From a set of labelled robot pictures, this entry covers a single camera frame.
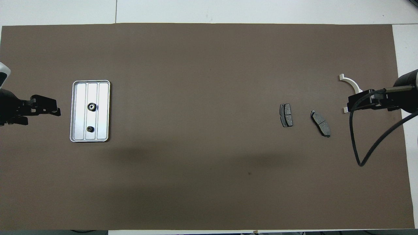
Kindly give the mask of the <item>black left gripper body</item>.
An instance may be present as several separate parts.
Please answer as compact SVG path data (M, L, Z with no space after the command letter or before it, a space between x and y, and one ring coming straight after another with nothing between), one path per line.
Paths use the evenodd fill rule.
M18 116L30 116L31 99L21 100L12 92L0 89L0 124L7 124L7 119Z

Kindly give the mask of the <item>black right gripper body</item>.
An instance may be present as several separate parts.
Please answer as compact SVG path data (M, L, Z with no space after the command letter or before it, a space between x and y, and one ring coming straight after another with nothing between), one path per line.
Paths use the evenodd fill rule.
M392 89L401 86L412 86L410 90L386 92L388 111L402 109L408 113L418 111L418 69L400 76L394 83Z

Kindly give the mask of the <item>silver metal tray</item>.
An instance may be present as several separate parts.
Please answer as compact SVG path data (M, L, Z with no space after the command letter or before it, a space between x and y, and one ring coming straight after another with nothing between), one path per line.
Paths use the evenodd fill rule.
M95 112L88 104L95 103ZM110 129L111 83L109 80L79 80L72 85L69 139L75 143L106 142ZM89 133L87 126L95 131Z

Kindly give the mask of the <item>dark curved brake pad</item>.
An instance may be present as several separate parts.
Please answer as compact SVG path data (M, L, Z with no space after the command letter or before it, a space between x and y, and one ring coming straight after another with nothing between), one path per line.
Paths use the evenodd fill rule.
M330 126L320 113L312 110L311 119L323 137L330 137Z

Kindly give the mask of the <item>dark rectangular brake pad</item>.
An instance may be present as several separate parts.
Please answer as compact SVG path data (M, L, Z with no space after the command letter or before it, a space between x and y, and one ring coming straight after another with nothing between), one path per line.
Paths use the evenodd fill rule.
M283 127L292 127L293 126L293 119L292 119L292 112L291 106L289 103L280 104L280 120Z

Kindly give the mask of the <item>brown table mat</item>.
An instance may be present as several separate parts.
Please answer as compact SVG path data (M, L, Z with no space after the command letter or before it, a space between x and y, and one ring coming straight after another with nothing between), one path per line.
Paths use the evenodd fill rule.
M8 26L0 61L62 113L0 127L0 233L414 227L403 129L359 167L342 113L339 74L397 79L391 25ZM111 83L106 142L69 139L79 80Z

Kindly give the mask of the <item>white curved plastic bracket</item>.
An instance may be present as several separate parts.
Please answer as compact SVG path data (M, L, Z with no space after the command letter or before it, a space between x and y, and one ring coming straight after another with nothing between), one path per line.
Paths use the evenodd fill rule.
M354 80L346 77L343 73L339 74L339 81L346 82L352 87L353 92L354 92L352 95L357 95L357 94L363 92L363 90L359 87L357 82L355 82Z

